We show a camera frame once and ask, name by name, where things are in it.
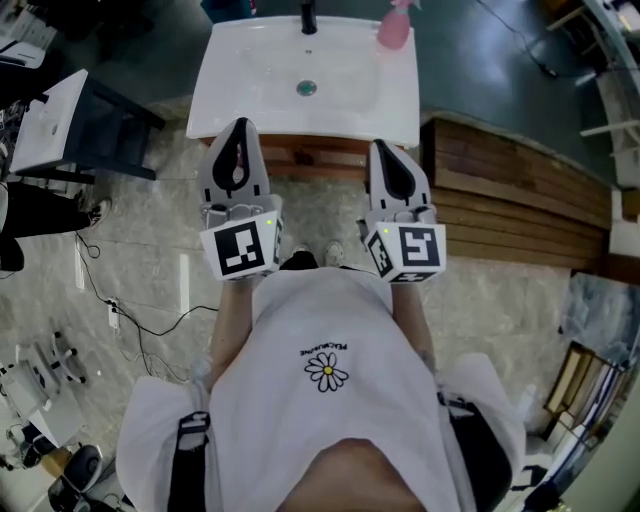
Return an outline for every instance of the flower print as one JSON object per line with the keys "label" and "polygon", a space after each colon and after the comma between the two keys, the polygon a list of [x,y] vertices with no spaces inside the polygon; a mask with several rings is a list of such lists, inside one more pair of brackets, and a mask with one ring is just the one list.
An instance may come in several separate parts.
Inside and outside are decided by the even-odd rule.
{"label": "flower print", "polygon": [[349,378],[347,372],[336,368],[337,362],[338,358],[334,352],[330,352],[328,356],[324,352],[318,352],[316,357],[309,359],[304,371],[311,374],[312,381],[318,382],[318,391],[321,393],[328,389],[335,391],[341,388],[344,381]]}

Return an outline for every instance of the gray floor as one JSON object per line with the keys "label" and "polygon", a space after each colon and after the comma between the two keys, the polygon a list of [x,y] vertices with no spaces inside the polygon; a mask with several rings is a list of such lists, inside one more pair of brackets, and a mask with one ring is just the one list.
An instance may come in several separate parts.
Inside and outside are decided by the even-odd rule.
{"label": "gray floor", "polygon": [[[507,23],[524,34],[533,53],[565,75],[580,71],[562,33],[548,35],[548,19],[536,0],[487,0]],[[298,0],[257,0],[260,15],[297,14]],[[522,42],[474,0],[424,0],[412,8],[425,109],[446,110],[523,135],[557,151],[607,182],[614,182],[608,136],[585,142],[581,129],[604,124],[593,82],[553,80],[526,55]],[[318,14],[382,19],[389,5],[370,0],[317,0]],[[107,85],[141,103],[192,94],[211,24],[198,0],[148,0],[156,26],[123,41],[107,62],[98,59],[90,37],[56,46],[69,71],[87,68]]]}
{"label": "gray floor", "polygon": [[[110,194],[114,203],[103,224],[82,233],[101,250],[98,259],[87,258],[91,276],[102,297],[118,298],[156,332],[178,319],[183,297],[190,307],[218,305],[221,286],[198,235],[195,167],[204,151],[185,139],[184,127],[168,126],[147,157],[158,181],[105,173],[93,189],[95,196]],[[371,267],[355,223],[368,210],[361,184],[273,179],[272,186],[284,199],[283,254],[307,243],[320,257],[326,243],[338,238],[349,264]],[[0,285],[0,360],[11,360],[16,343],[47,342],[52,331],[63,331],[88,373],[86,386],[74,386],[87,420],[79,439],[109,453],[133,383],[145,373],[142,360],[134,361],[137,331],[126,319],[117,331],[108,325],[107,306],[95,297],[86,273],[85,288],[76,286],[72,234],[22,239],[20,245],[25,270]],[[186,274],[181,260],[188,261]],[[533,403],[523,411],[529,428],[545,425],[542,403],[569,343],[557,332],[568,283],[565,269],[451,258],[445,273],[421,285],[437,366],[465,352],[488,353],[514,404],[532,390]],[[215,313],[195,311],[167,336],[145,334],[145,350],[184,378],[192,358],[206,350],[214,320]],[[158,360],[151,363],[174,380]]]}

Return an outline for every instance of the sneaker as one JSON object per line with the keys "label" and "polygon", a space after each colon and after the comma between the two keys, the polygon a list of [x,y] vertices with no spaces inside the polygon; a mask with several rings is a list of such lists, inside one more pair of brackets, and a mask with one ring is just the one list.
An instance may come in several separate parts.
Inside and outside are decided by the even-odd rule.
{"label": "sneaker", "polygon": [[89,215],[89,227],[94,228],[100,224],[109,212],[111,211],[111,199],[103,199],[97,205],[95,205],[91,211],[87,212]]}
{"label": "sneaker", "polygon": [[291,256],[293,256],[297,252],[311,252],[311,250],[309,249],[308,245],[300,244],[293,250]]}
{"label": "sneaker", "polygon": [[344,249],[337,240],[332,240],[324,250],[324,266],[339,267],[344,262]]}

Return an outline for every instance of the sink basin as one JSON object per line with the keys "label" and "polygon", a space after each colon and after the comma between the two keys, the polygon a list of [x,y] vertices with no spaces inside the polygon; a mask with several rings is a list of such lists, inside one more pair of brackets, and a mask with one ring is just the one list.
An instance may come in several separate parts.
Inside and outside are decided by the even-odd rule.
{"label": "sink basin", "polygon": [[378,43],[379,22],[299,16],[214,25],[191,105],[187,136],[218,135],[238,117],[260,134],[419,143],[413,29],[404,47]]}

